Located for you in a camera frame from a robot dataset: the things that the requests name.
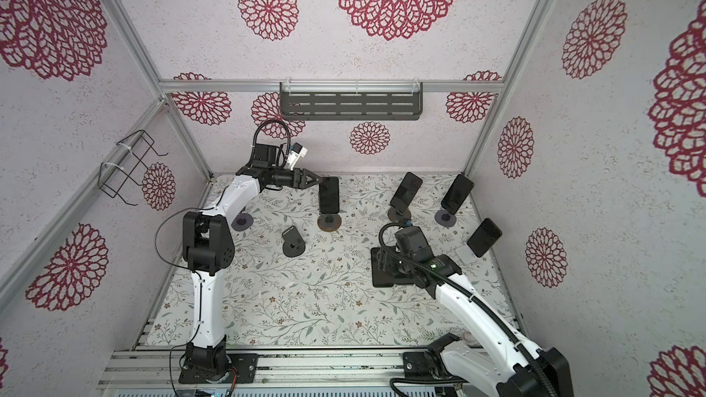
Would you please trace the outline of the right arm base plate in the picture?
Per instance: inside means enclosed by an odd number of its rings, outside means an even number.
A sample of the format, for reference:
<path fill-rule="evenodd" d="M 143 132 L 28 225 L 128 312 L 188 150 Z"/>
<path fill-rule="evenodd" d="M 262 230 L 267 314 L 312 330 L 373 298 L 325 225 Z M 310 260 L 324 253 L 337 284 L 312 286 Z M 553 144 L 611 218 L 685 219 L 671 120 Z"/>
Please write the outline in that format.
<path fill-rule="evenodd" d="M 406 351 L 402 354 L 404 377 L 410 380 L 441 380 L 448 377 L 441 357 L 430 351 Z"/>

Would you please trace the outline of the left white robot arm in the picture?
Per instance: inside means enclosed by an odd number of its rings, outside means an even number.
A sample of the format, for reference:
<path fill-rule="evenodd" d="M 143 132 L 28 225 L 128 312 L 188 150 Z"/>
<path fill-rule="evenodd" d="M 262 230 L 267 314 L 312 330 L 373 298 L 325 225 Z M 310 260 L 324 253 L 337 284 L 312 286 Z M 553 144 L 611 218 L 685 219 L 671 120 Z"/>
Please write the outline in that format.
<path fill-rule="evenodd" d="M 254 146 L 255 156 L 225 187 L 220 198 L 183 217 L 182 258 L 187 263 L 194 290 L 193 329 L 186 343 L 181 383 L 224 382 L 233 373 L 227 355 L 222 318 L 225 270 L 235 258 L 231 225 L 246 205 L 269 186 L 309 189 L 321 176 L 297 167 L 307 149 L 299 143 L 288 148 L 282 165 L 278 152 L 266 144 Z"/>

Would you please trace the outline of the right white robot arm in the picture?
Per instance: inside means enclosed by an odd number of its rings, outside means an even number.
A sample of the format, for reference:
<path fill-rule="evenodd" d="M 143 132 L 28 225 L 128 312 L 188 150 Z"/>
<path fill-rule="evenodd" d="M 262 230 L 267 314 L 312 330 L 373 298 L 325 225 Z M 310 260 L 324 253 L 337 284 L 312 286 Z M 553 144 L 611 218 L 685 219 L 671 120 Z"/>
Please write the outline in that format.
<path fill-rule="evenodd" d="M 512 326 L 482 297 L 460 266 L 447 255 L 435 255 L 422 230 L 411 223 L 396 226 L 395 241 L 384 241 L 390 223 L 378 233 L 378 265 L 392 278 L 404 278 L 455 315 L 480 347 L 446 334 L 427 347 L 412 373 L 389 382 L 402 385 L 461 387 L 486 396 L 572 396 L 574 386 L 566 357 L 544 349 Z"/>

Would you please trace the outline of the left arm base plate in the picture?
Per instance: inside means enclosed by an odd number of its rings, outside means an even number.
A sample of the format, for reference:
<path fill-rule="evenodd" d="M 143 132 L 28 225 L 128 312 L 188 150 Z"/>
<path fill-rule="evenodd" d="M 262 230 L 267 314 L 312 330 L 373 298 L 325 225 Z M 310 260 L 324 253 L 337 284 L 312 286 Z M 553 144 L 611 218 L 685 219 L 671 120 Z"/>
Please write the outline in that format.
<path fill-rule="evenodd" d="M 202 354 L 187 356 L 179 384 L 249 384 L 255 380 L 259 355 L 216 354 L 209 360 Z"/>

